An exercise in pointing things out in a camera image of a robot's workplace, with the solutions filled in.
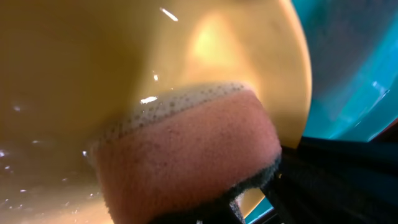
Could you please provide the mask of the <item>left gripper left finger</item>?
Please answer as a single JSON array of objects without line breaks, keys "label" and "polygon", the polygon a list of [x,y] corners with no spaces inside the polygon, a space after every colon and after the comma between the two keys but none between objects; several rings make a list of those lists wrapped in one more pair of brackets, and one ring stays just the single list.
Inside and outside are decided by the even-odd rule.
[{"label": "left gripper left finger", "polygon": [[219,200],[191,210],[172,212],[154,218],[149,224],[243,224],[238,204]]}]

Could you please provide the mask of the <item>orange green sponge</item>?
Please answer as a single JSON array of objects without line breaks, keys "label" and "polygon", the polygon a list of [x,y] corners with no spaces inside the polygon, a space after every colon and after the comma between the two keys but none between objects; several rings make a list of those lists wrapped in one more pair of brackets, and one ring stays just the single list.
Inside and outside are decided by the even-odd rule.
[{"label": "orange green sponge", "polygon": [[266,185],[282,148],[253,89],[216,82],[165,92],[90,144],[115,223],[149,223]]}]

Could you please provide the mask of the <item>yellow-green plate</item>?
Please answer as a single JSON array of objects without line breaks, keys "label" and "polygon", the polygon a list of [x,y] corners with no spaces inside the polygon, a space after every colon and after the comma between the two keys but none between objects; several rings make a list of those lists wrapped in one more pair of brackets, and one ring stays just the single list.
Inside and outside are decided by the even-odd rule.
[{"label": "yellow-green plate", "polygon": [[181,88],[249,85],[254,1],[1,2],[1,222],[115,223],[90,144]]}]

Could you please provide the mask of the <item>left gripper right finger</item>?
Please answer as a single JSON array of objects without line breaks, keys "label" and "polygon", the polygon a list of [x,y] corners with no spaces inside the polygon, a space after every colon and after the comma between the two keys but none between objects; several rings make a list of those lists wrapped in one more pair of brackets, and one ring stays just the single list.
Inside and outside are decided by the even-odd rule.
[{"label": "left gripper right finger", "polygon": [[302,138],[262,191],[284,223],[397,224],[397,144]]}]

